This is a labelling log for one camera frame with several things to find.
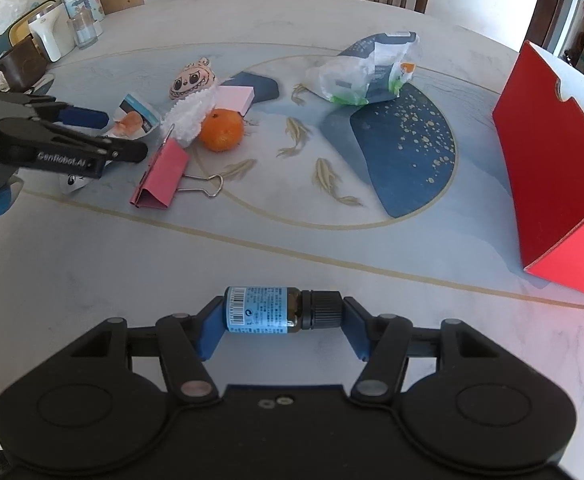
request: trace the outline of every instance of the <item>red cardboard box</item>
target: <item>red cardboard box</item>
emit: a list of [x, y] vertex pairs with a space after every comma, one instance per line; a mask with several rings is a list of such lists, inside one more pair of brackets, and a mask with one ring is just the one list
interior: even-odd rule
[[584, 292], [584, 75], [526, 42], [492, 116], [524, 270]]

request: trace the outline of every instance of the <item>toy face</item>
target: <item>toy face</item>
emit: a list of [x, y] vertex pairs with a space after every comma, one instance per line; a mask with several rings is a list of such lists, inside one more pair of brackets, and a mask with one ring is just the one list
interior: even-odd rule
[[185, 65], [169, 88], [169, 98], [180, 99], [210, 87], [216, 80], [216, 76], [210, 69], [209, 64], [209, 59], [202, 57], [195, 63]]

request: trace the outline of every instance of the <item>bottle label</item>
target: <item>bottle label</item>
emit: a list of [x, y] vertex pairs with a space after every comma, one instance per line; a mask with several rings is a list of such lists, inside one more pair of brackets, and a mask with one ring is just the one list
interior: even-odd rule
[[287, 333], [286, 286], [231, 286], [225, 304], [227, 330], [255, 334]]

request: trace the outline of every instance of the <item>pink binder clip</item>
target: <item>pink binder clip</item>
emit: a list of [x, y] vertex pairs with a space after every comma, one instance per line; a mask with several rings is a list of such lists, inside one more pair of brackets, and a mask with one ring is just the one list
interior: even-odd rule
[[[141, 182], [134, 191], [130, 203], [136, 207], [153, 207], [167, 209], [176, 192], [200, 191], [209, 198], [214, 198], [223, 189], [223, 177], [214, 174], [208, 177], [184, 174], [189, 161], [189, 155], [179, 146], [174, 139], [170, 139], [174, 131], [174, 124], [169, 128], [168, 135], [162, 145], [154, 153], [147, 171], [141, 178]], [[219, 179], [219, 186], [213, 192], [202, 188], [179, 188], [181, 178], [194, 180]]]

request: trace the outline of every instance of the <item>plastic bottle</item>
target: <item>plastic bottle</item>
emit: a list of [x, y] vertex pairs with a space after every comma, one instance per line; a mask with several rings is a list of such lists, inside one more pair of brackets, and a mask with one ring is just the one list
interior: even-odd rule
[[229, 286], [225, 325], [229, 332], [286, 334], [341, 326], [343, 299], [331, 290], [287, 286]]

